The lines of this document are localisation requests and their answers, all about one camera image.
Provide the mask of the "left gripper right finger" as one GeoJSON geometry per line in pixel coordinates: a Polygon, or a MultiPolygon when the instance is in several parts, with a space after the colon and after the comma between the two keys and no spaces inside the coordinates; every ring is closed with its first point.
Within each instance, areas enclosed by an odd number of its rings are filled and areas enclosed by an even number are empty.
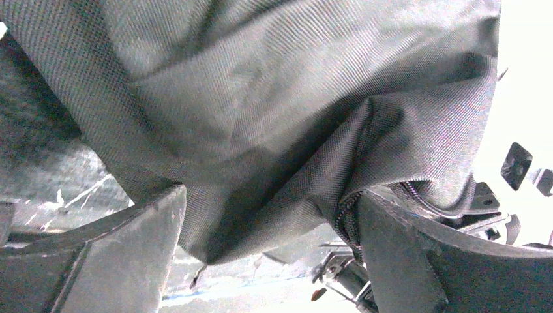
{"type": "Polygon", "coordinates": [[[501,245],[368,192],[359,240],[380,312],[551,312],[552,251],[501,245]]]}

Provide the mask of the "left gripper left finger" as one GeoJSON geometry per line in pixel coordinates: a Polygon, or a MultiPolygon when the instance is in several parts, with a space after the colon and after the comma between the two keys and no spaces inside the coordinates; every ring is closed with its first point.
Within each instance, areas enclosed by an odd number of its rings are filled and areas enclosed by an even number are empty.
{"type": "Polygon", "coordinates": [[[2,312],[157,312],[187,206],[174,185],[82,227],[1,249],[2,312]]]}

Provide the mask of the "black student backpack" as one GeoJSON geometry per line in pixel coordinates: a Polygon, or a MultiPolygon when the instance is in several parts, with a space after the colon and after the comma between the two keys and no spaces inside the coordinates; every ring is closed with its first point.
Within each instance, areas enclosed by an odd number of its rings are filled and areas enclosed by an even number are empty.
{"type": "Polygon", "coordinates": [[[128,196],[187,190],[180,244],[215,265],[391,186],[471,203],[499,1],[2,1],[1,21],[128,196]]]}

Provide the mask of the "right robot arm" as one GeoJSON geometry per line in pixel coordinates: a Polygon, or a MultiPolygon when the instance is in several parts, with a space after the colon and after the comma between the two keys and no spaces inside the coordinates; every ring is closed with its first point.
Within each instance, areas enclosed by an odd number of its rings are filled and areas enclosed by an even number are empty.
{"type": "Polygon", "coordinates": [[[522,223],[484,182],[467,215],[427,219],[388,188],[355,197],[362,250],[344,245],[313,269],[360,312],[551,312],[552,244],[517,243],[522,223]]]}

